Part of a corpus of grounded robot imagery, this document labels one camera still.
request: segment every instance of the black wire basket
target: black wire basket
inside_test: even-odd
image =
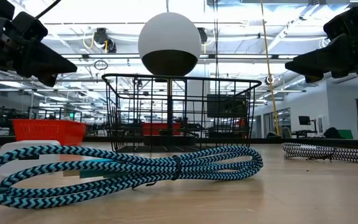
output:
[[[102,79],[113,151],[194,152],[247,145],[252,136],[260,81],[133,74]]]

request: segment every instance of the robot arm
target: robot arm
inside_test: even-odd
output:
[[[358,6],[329,21],[324,31],[331,40],[327,47],[285,64],[288,70],[304,75],[307,83],[321,80],[327,72],[331,72],[333,78],[358,73]]]
[[[76,72],[77,67],[41,43],[48,30],[38,20],[58,1],[37,17],[20,12],[14,19],[14,6],[0,0],[0,70],[13,70],[22,77],[37,77],[54,86],[59,73]]]

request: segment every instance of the white ball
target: white ball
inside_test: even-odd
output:
[[[201,37],[185,16],[165,12],[145,24],[138,48],[143,64],[154,75],[184,76],[200,58]]]

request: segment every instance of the blue and black braided cable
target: blue and black braided cable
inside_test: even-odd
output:
[[[137,187],[160,180],[241,180],[255,175],[263,166],[260,154],[244,146],[218,147],[159,159],[148,159],[87,147],[34,146],[16,149],[0,155],[0,167],[15,159],[43,154],[81,155],[111,161],[56,162],[22,170],[6,177],[0,183],[1,205],[14,208],[52,208],[82,202],[129,187]],[[252,159],[228,164],[217,163],[242,156],[250,156]],[[13,187],[19,181],[30,177],[64,170],[100,170],[110,171],[118,175],[68,187],[50,189],[18,189]]]

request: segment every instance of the coiled cable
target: coiled cable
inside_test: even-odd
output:
[[[299,143],[284,143],[284,158],[306,157],[309,160],[329,159],[358,163],[358,149],[346,149],[340,147],[313,146]]]
[[[160,180],[205,179],[241,180],[256,174],[263,166],[260,154],[244,146],[217,147],[174,157],[148,159],[111,151],[76,146],[34,146],[0,155],[0,167],[15,159],[44,154],[71,154],[108,159],[108,161],[56,162],[35,166],[6,177],[0,183],[0,205],[14,208],[52,208],[101,197],[129,187]],[[251,160],[217,163],[235,157]],[[14,184],[34,177],[64,170],[109,171],[113,177],[50,189],[19,189]]]

